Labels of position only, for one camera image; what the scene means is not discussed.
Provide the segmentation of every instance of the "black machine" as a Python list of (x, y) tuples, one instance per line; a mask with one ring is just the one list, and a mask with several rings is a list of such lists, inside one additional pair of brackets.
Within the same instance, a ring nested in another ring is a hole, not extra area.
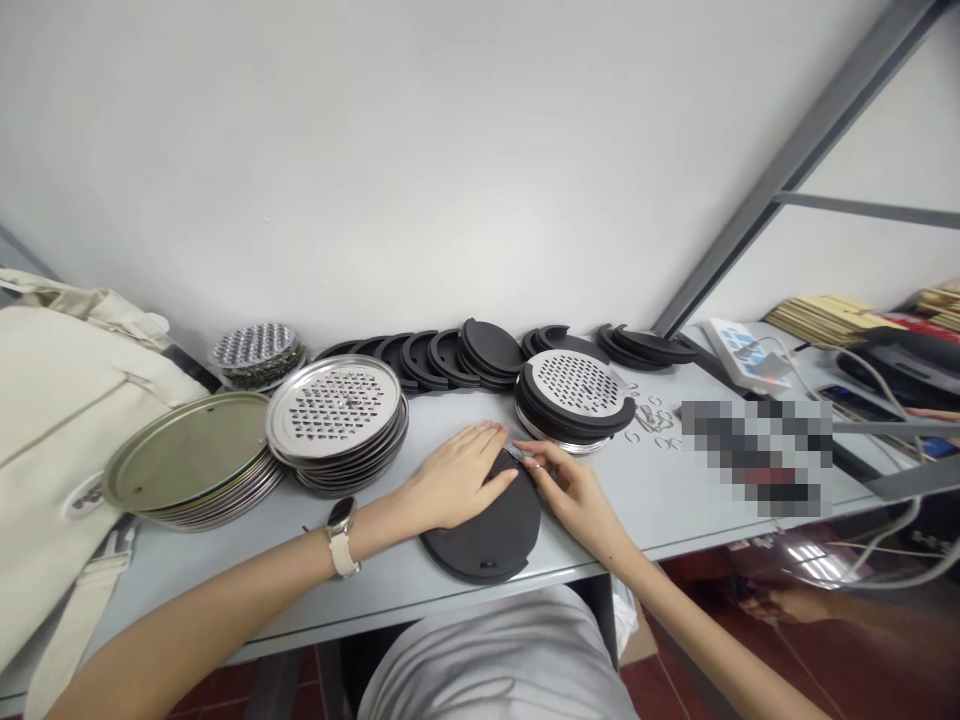
[[(848, 350), (872, 365), (906, 407), (960, 411), (960, 345), (932, 335), (873, 328)], [(882, 392), (856, 360), (837, 359), (845, 373)]]

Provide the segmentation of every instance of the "wristwatch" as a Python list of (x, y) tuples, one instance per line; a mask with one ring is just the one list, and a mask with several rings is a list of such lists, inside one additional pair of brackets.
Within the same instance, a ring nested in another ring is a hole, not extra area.
[(347, 531), (353, 525), (353, 518), (357, 514), (357, 499), (344, 498), (330, 511), (327, 518), (327, 537), (330, 538), (330, 554), (333, 556), (333, 567), (340, 577), (350, 577), (360, 572), (360, 563), (350, 557), (350, 540)]

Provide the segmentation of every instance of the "woman's right hand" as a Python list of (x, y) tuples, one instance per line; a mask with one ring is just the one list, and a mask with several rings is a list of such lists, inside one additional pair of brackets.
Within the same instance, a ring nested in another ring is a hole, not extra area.
[(635, 551), (593, 470), (549, 442), (513, 443), (533, 456), (523, 464), (563, 526), (608, 570)]

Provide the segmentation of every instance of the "white power strip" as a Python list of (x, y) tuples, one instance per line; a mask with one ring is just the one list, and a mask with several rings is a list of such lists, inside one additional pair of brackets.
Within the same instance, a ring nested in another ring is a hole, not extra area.
[[(703, 331), (713, 345), (723, 363), (724, 368), (730, 374), (730, 379), (734, 384), (747, 390), (753, 390), (762, 395), (778, 395), (784, 390), (790, 388), (790, 381), (786, 377), (765, 377), (763, 369), (760, 367), (764, 361), (769, 358), (770, 353), (757, 345), (753, 352), (747, 358), (739, 358), (736, 352), (754, 342), (754, 337), (744, 325), (730, 322), (729, 320), (720, 320), (713, 318), (702, 324)], [(777, 362), (781, 358), (769, 358), (766, 366), (781, 366)]]

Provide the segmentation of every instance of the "floor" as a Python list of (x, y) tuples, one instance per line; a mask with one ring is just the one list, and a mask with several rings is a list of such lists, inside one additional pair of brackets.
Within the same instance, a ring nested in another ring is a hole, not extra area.
[[(713, 608), (728, 632), (835, 720), (924, 720), (960, 717), (960, 678), (940, 674), (889, 639), (840, 622), (772, 626), (738, 608)], [(650, 615), (658, 653), (621, 668), (643, 720), (719, 720), (671, 651)], [(211, 673), (174, 709), (170, 720), (242, 720), (257, 661)], [(313, 647), (301, 654), (292, 720), (322, 720), (323, 695)]]

